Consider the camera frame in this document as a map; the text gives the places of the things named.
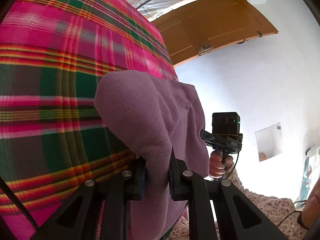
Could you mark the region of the person right hand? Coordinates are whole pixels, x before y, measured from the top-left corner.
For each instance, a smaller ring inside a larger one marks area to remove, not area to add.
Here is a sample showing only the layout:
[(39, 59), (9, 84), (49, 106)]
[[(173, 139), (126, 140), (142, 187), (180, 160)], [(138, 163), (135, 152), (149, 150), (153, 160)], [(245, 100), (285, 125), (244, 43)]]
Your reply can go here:
[(220, 152), (213, 151), (209, 158), (209, 175), (211, 178), (219, 179), (227, 176), (233, 169), (233, 157), (227, 156), (224, 160)]

